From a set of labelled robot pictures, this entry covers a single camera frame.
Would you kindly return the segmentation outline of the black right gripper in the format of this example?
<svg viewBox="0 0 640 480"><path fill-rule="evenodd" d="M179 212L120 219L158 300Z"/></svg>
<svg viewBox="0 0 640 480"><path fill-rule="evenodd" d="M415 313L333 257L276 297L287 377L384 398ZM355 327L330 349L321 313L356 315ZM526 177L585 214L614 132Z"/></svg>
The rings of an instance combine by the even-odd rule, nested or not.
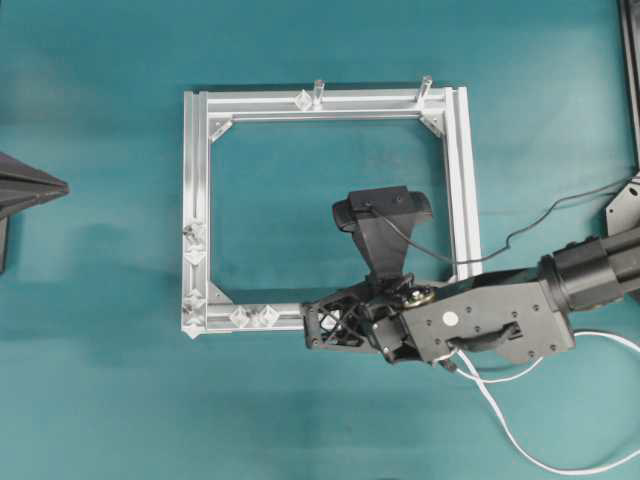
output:
<svg viewBox="0 0 640 480"><path fill-rule="evenodd" d="M435 300L435 286L412 273L386 280L368 275L353 286L302 305L310 350L379 353L390 364L420 361L403 324L408 310Z"/></svg>

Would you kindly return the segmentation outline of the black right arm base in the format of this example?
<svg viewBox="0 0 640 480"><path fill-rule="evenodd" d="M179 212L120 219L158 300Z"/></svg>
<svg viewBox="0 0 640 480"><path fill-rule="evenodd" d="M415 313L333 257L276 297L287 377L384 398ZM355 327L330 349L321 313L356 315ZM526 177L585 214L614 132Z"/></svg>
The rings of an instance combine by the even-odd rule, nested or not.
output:
<svg viewBox="0 0 640 480"><path fill-rule="evenodd" d="M622 247L623 258L630 262L622 282L636 286L628 294L639 302L639 174L633 176L605 207L608 236L621 234L627 245Z"/></svg>

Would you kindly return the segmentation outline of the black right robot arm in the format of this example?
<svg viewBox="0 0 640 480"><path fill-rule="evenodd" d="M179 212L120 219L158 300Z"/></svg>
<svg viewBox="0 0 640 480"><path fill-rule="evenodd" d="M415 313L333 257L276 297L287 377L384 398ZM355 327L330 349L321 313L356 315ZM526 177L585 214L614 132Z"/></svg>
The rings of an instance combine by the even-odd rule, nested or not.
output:
<svg viewBox="0 0 640 480"><path fill-rule="evenodd" d="M391 363L452 364L494 351L524 364L575 346L569 316L639 288L639 231L590 237L530 268L482 273L440 286L406 274L364 281L303 307L310 349L382 354Z"/></svg>

